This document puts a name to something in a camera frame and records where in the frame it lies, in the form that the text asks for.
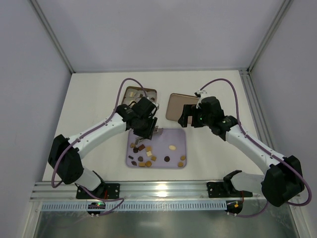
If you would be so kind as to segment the brown rectangular chocolate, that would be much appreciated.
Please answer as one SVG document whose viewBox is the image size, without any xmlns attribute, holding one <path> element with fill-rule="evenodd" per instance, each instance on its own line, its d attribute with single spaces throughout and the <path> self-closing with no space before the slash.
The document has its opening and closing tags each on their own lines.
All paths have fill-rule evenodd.
<svg viewBox="0 0 317 238">
<path fill-rule="evenodd" d="M 144 145 L 141 145 L 138 147 L 139 151 L 142 151 L 143 149 L 145 149 L 145 146 Z"/>
</svg>

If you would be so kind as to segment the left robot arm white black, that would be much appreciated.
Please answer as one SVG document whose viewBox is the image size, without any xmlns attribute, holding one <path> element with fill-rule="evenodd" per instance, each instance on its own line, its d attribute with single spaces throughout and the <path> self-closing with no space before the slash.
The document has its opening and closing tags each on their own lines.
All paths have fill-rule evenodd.
<svg viewBox="0 0 317 238">
<path fill-rule="evenodd" d="M 108 118 L 84 132 L 71 137 L 62 134 L 55 137 L 48 158 L 53 169 L 51 186 L 60 186 L 55 183 L 55 177 L 59 176 L 63 184 L 77 185 L 78 199 L 108 198 L 108 185 L 96 172 L 84 167 L 82 159 L 106 140 L 128 130 L 142 139 L 151 139 L 158 109 L 157 103 L 143 97 L 130 105 L 117 106 Z"/>
</svg>

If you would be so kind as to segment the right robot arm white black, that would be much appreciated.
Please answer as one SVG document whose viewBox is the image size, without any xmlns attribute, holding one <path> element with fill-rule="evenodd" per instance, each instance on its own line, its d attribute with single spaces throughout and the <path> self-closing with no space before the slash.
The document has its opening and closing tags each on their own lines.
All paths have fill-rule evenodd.
<svg viewBox="0 0 317 238">
<path fill-rule="evenodd" d="M 178 123 L 187 127 L 207 126 L 214 135 L 235 146 L 262 171 L 262 175 L 248 174 L 240 170 L 224 177 L 224 183 L 236 191 L 262 194 L 267 201 L 279 207 L 305 188 L 300 161 L 294 157 L 284 157 L 267 147 L 256 138 L 243 132 L 238 120 L 226 116 L 216 97 L 206 97 L 196 105 L 184 105 Z"/>
</svg>

